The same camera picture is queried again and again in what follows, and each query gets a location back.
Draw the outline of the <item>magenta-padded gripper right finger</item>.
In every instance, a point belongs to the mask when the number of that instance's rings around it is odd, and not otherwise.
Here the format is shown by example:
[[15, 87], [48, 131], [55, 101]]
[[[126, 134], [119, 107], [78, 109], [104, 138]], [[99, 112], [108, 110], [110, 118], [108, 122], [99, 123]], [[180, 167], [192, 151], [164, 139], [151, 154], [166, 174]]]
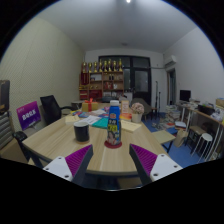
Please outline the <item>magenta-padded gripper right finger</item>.
[[134, 144], [129, 145], [129, 154], [134, 161], [142, 185], [147, 185], [182, 169], [166, 154], [156, 155]]

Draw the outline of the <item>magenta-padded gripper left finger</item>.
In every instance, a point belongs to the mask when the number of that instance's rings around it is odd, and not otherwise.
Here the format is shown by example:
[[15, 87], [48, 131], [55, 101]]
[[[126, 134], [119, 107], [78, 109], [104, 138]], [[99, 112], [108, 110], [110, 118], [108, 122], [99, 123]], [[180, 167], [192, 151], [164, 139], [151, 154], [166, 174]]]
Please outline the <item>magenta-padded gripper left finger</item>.
[[67, 157], [56, 157], [44, 167], [44, 170], [77, 185], [81, 185], [92, 156], [93, 145], [90, 144]]

